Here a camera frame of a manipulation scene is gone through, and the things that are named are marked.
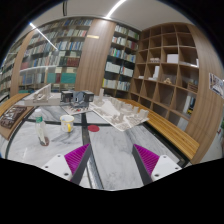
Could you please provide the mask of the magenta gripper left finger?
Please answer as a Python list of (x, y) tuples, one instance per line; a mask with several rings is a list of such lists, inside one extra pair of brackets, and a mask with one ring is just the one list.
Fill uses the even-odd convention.
[(86, 144), (66, 155), (55, 155), (42, 169), (79, 185), (90, 155), (91, 145)]

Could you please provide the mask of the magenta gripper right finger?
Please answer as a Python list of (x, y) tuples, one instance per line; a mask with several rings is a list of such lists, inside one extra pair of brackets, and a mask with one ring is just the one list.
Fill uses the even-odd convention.
[(167, 155), (158, 156), (137, 144), (133, 145), (132, 154), (144, 185), (181, 170)]

